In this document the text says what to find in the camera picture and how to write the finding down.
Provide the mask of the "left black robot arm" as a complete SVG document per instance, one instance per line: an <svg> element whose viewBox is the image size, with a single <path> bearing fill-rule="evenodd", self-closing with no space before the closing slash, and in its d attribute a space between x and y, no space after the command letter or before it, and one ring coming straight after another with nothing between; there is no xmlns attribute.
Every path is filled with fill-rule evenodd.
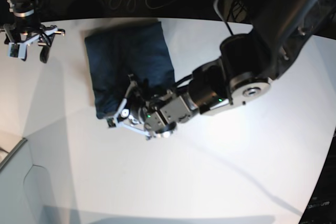
<svg viewBox="0 0 336 224"><path fill-rule="evenodd" d="M124 127L147 139L169 137L179 123L196 115L215 115L267 93L296 61L307 40L335 12L335 0L261 0L252 14L252 30L231 34L220 56L196 68L168 88L146 97L134 78L110 128Z"/></svg>

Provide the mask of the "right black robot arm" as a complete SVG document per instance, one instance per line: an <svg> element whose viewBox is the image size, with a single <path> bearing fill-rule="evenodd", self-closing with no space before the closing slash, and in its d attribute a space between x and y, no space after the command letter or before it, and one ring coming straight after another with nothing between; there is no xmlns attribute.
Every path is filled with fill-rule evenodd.
<svg viewBox="0 0 336 224"><path fill-rule="evenodd" d="M4 44L8 46L7 55L26 61L27 48L37 43L41 48L39 60L47 63L55 36L65 35L65 30L41 23L40 0L6 0L6 3L14 18L12 23L1 24L1 32L5 34Z"/></svg>

